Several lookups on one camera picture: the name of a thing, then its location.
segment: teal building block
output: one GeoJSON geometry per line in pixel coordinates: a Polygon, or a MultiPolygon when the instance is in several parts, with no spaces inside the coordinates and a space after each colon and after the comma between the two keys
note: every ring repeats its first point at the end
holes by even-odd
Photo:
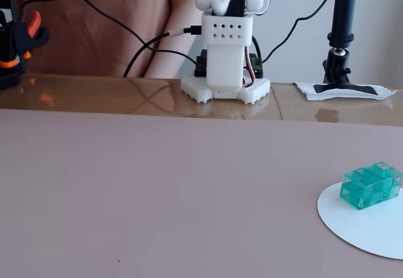
{"type": "Polygon", "coordinates": [[[376,163],[344,174],[340,196],[362,210],[399,195],[403,173],[376,163]]]}

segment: black cable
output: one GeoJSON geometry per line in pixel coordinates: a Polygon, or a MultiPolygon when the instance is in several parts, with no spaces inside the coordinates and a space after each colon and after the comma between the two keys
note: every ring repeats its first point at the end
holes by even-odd
{"type": "MultiPolygon", "coordinates": [[[[53,2],[53,1],[58,1],[58,0],[28,0],[25,1],[20,8],[20,16],[18,17],[18,19],[20,20],[21,17],[23,16],[23,12],[24,12],[24,8],[26,5],[31,4],[31,3],[45,3],[45,2],[53,2]]],[[[125,24],[123,24],[121,21],[118,21],[117,19],[111,17],[110,15],[107,15],[106,13],[102,12],[100,9],[98,9],[93,3],[91,3],[88,0],[83,0],[84,2],[86,2],[88,5],[90,5],[93,9],[95,9],[100,15],[103,15],[105,18],[108,18],[109,20],[113,21],[114,23],[118,24],[119,26],[123,27],[124,29],[126,29],[127,31],[129,31],[132,35],[134,35],[138,40],[140,40],[140,42],[145,45],[145,41],[142,40],[141,37],[139,37],[139,35],[137,33],[135,33],[132,29],[130,29],[128,26],[126,26],[125,24]]],[[[186,54],[183,54],[181,52],[178,51],[173,51],[173,50],[159,50],[159,49],[154,49],[152,47],[148,47],[149,50],[153,51],[153,52],[163,52],[163,53],[172,53],[172,54],[178,54],[180,56],[183,56],[185,58],[187,58],[189,61],[191,61],[192,63],[194,63],[196,65],[196,61],[193,60],[191,57],[187,56],[186,54]]]]}
{"type": "Polygon", "coordinates": [[[259,46],[258,40],[256,40],[256,37],[252,37],[252,42],[254,44],[254,48],[256,49],[258,59],[261,59],[262,58],[262,52],[260,51],[260,46],[259,46]]]}
{"type": "Polygon", "coordinates": [[[297,27],[297,24],[299,21],[306,21],[306,20],[310,20],[311,18],[313,18],[327,3],[328,0],[324,0],[323,3],[319,6],[319,8],[316,9],[316,11],[314,13],[312,13],[310,16],[307,16],[306,18],[299,18],[295,21],[290,33],[287,35],[287,38],[281,43],[279,44],[276,48],[273,49],[273,51],[270,52],[269,56],[267,56],[267,58],[263,61],[263,63],[267,62],[269,60],[269,58],[285,43],[287,43],[288,39],[291,37],[292,33],[294,32],[295,28],[297,27]]]}
{"type": "Polygon", "coordinates": [[[150,40],[148,43],[144,44],[144,46],[141,47],[141,48],[139,49],[139,51],[137,51],[137,53],[133,56],[132,60],[130,61],[129,65],[128,65],[127,68],[126,68],[126,71],[125,71],[125,74],[123,75],[123,77],[126,78],[126,77],[128,76],[128,74],[129,74],[129,72],[130,72],[130,70],[131,70],[131,68],[132,68],[132,66],[133,66],[133,64],[134,64],[134,62],[137,60],[137,58],[140,56],[140,54],[141,54],[147,47],[149,47],[149,46],[152,45],[153,43],[159,41],[160,39],[162,39],[162,38],[164,38],[164,37],[168,37],[168,36],[169,36],[169,32],[164,33],[164,34],[162,34],[162,35],[159,35],[158,37],[153,38],[153,39],[150,40]]]}

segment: person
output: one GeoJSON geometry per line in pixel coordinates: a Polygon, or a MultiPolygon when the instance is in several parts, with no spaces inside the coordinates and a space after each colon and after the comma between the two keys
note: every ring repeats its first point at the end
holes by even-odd
{"type": "MultiPolygon", "coordinates": [[[[17,10],[27,0],[16,0],[17,10]]],[[[200,25],[202,14],[194,0],[89,0],[106,14],[135,31],[144,41],[173,28],[200,25]]],[[[100,15],[82,0],[32,3],[22,20],[34,11],[50,30],[50,41],[36,49],[27,62],[28,72],[122,76],[134,54],[143,46],[130,32],[100,15]]],[[[166,37],[152,47],[187,54],[194,36],[166,37]]],[[[176,54],[145,50],[129,77],[174,78],[184,61],[176,54]]]]}

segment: brown shirt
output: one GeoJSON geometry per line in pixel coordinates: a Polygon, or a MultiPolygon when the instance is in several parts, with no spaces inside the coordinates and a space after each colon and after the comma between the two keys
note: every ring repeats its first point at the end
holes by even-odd
{"type": "MultiPolygon", "coordinates": [[[[17,8],[23,1],[26,0],[16,0],[17,8]]],[[[170,0],[90,1],[145,41],[164,31],[171,10],[170,0]]],[[[82,0],[29,4],[23,21],[29,22],[34,10],[40,12],[42,26],[50,30],[50,41],[34,51],[27,63],[30,72],[121,76],[142,46],[132,34],[82,0]]],[[[146,50],[133,66],[130,76],[143,76],[151,59],[152,52],[146,50]]]]}

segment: cable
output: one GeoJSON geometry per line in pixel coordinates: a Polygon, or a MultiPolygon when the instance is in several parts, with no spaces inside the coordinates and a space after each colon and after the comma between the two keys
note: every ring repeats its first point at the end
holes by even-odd
{"type": "MultiPolygon", "coordinates": [[[[53,1],[58,1],[58,0],[28,0],[25,1],[22,5],[21,5],[21,9],[20,9],[20,16],[18,17],[18,19],[20,20],[21,17],[23,16],[24,13],[24,8],[26,5],[31,4],[31,3],[45,3],[45,2],[53,2],[53,1]]],[[[145,41],[142,40],[141,37],[139,37],[139,35],[137,33],[135,33],[132,29],[130,29],[128,26],[126,26],[125,24],[123,24],[121,21],[118,21],[117,19],[111,17],[110,15],[107,15],[106,13],[102,12],[100,9],[98,9],[93,3],[91,3],[88,0],[83,0],[85,3],[87,3],[88,5],[90,5],[95,11],[97,11],[100,15],[104,16],[105,18],[108,18],[109,20],[113,21],[114,23],[118,24],[119,26],[123,27],[124,29],[126,29],[127,31],[129,31],[132,35],[134,35],[138,40],[140,40],[140,42],[145,45],[145,41]]],[[[152,47],[148,47],[149,50],[153,51],[153,52],[161,52],[161,53],[172,53],[172,54],[178,54],[180,56],[183,56],[185,58],[187,58],[189,61],[191,61],[192,63],[194,63],[196,65],[196,61],[193,60],[191,57],[187,56],[186,54],[183,54],[181,52],[178,51],[173,51],[173,50],[159,50],[159,49],[154,49],[152,47]]]]}
{"type": "Polygon", "coordinates": [[[259,46],[258,40],[256,40],[256,37],[252,37],[252,42],[254,44],[254,48],[256,49],[258,59],[261,59],[262,58],[262,52],[260,51],[260,46],[259,46]]]}
{"type": "Polygon", "coordinates": [[[123,77],[126,78],[126,77],[128,76],[128,74],[129,74],[129,72],[130,72],[130,70],[131,70],[131,68],[132,68],[132,66],[133,66],[133,64],[134,64],[134,62],[137,60],[137,58],[140,56],[140,54],[141,54],[147,47],[149,47],[149,46],[152,45],[153,43],[157,42],[158,40],[160,40],[160,39],[162,39],[162,38],[164,38],[164,37],[168,37],[168,36],[170,36],[169,32],[164,33],[164,34],[162,34],[162,35],[159,35],[158,37],[153,38],[152,40],[150,40],[148,43],[145,43],[144,46],[141,47],[141,48],[139,49],[139,51],[137,51],[137,53],[133,56],[132,60],[130,61],[129,65],[128,65],[127,68],[126,68],[126,71],[125,71],[125,74],[123,75],[123,77]]]}
{"type": "Polygon", "coordinates": [[[275,47],[273,49],[273,51],[270,52],[269,56],[267,56],[267,58],[263,61],[263,63],[267,62],[269,60],[269,58],[285,43],[287,43],[288,39],[291,37],[292,33],[294,32],[295,28],[298,25],[299,21],[306,21],[306,20],[310,20],[311,18],[313,18],[327,3],[328,0],[324,0],[323,3],[319,6],[319,8],[316,9],[316,11],[314,13],[312,13],[310,16],[307,16],[306,18],[299,18],[295,21],[290,33],[287,35],[287,38],[281,43],[279,44],[277,47],[275,47]]]}
{"type": "Polygon", "coordinates": [[[249,55],[249,47],[245,47],[245,58],[246,58],[246,67],[247,70],[249,71],[249,75],[251,76],[252,81],[246,85],[244,85],[245,88],[248,88],[250,86],[252,86],[254,84],[254,81],[256,79],[255,75],[254,75],[254,71],[251,65],[251,58],[249,55]]]}

